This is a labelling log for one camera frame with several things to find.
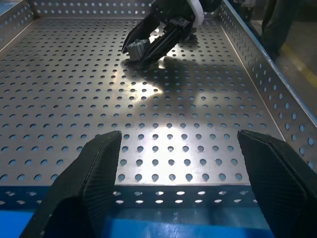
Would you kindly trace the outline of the blue compartment tray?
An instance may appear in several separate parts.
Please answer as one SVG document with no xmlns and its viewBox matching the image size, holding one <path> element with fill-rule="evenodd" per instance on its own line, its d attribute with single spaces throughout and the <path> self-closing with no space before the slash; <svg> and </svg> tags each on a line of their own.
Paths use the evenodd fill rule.
<svg viewBox="0 0 317 238">
<path fill-rule="evenodd" d="M 0 210 L 0 238 L 19 238 L 31 212 Z M 102 238 L 274 238 L 271 231 L 214 225 L 110 219 Z"/>
</svg>

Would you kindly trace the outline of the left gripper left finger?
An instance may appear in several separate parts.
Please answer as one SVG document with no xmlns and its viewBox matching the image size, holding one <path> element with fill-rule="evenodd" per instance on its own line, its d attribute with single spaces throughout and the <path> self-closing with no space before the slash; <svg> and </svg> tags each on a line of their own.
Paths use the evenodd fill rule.
<svg viewBox="0 0 317 238">
<path fill-rule="evenodd" d="M 100 238 L 111 206 L 122 134 L 87 142 L 55 179 L 21 238 Z"/>
</svg>

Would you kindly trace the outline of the perforated metal tray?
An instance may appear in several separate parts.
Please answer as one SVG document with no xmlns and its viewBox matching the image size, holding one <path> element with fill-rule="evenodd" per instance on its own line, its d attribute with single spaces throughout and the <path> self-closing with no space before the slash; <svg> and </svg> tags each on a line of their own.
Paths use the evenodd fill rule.
<svg viewBox="0 0 317 238">
<path fill-rule="evenodd" d="M 317 172 L 317 119 L 228 0 L 137 70 L 121 52 L 149 0 L 22 0 L 0 15 L 0 210 L 35 209 L 94 137 L 122 143 L 117 207 L 255 206 L 240 129 Z"/>
</svg>

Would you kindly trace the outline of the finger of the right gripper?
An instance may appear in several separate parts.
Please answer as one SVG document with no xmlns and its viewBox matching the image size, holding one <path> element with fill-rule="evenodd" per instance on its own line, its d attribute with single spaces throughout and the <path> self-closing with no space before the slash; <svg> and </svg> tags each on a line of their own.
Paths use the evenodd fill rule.
<svg viewBox="0 0 317 238">
<path fill-rule="evenodd" d="M 122 52 L 127 53 L 129 46 L 140 46 L 141 43 L 148 44 L 151 33 L 162 22 L 162 15 L 158 13 L 150 13 L 142 21 L 140 21 L 133 30 L 128 34 L 124 41 Z"/>
<path fill-rule="evenodd" d="M 141 59 L 136 64 L 138 69 L 143 69 L 156 63 L 164 57 L 176 44 L 185 40 L 191 34 L 192 21 L 169 21 L 164 28 L 164 34 L 157 37 L 146 49 Z"/>
</svg>

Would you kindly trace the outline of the dark trouser leg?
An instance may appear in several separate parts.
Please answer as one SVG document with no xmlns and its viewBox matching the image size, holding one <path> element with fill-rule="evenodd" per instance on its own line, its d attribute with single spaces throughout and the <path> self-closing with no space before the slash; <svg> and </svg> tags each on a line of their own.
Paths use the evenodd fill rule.
<svg viewBox="0 0 317 238">
<path fill-rule="evenodd" d="M 267 0 L 264 7 L 261 44 L 272 60 L 283 46 L 302 0 Z"/>
</svg>

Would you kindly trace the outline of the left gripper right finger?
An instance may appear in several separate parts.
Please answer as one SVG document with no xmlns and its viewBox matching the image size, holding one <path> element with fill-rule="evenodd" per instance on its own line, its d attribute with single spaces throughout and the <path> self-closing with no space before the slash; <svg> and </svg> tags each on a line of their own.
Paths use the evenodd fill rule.
<svg viewBox="0 0 317 238">
<path fill-rule="evenodd" d="M 258 206 L 275 238 L 317 238 L 317 173 L 286 142 L 239 130 Z"/>
</svg>

